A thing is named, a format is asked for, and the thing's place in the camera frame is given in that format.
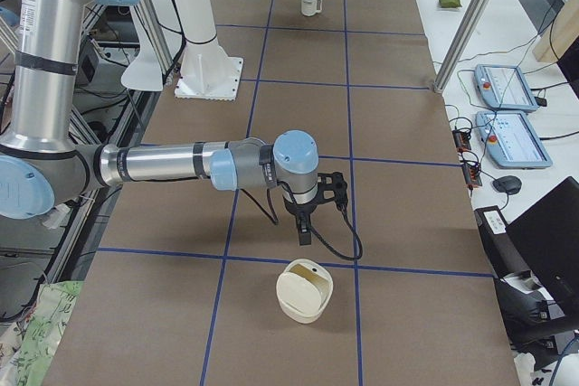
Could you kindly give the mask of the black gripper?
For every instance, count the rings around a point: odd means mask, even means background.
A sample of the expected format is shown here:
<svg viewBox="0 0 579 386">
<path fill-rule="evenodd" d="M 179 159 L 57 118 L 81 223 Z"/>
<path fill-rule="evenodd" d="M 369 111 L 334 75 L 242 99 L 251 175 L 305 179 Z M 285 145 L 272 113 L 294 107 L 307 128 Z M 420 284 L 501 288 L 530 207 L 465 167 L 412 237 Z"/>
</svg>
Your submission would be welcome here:
<svg viewBox="0 0 579 386">
<path fill-rule="evenodd" d="M 294 203 L 292 200 L 284 198 L 285 209 L 293 215 L 296 220 L 296 228 L 300 246 L 311 244 L 311 227 L 309 215 L 318 207 L 318 201 L 313 199 L 306 203 Z"/>
</svg>

